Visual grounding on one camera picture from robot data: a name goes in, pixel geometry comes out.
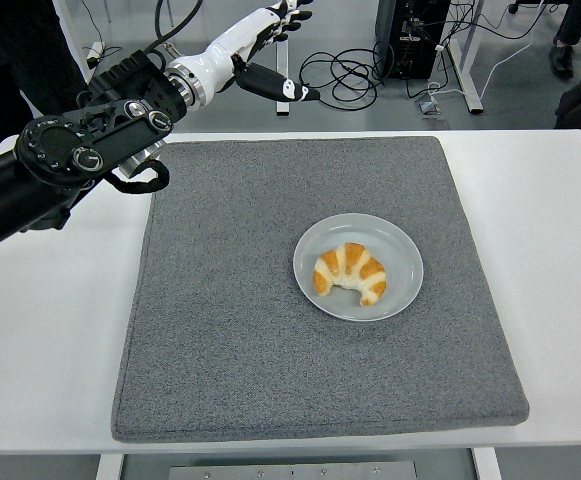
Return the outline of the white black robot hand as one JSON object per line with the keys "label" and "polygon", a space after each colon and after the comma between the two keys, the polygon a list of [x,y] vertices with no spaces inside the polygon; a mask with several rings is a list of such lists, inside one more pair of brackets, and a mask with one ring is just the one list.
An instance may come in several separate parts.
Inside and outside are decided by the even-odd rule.
{"label": "white black robot hand", "polygon": [[186,107],[196,110],[214,96],[237,84],[241,89],[276,102],[316,101],[318,90],[252,62],[263,48],[287,39],[311,17],[303,1],[280,1],[259,8],[219,37],[198,55],[180,56],[166,68],[166,76],[179,90]]}

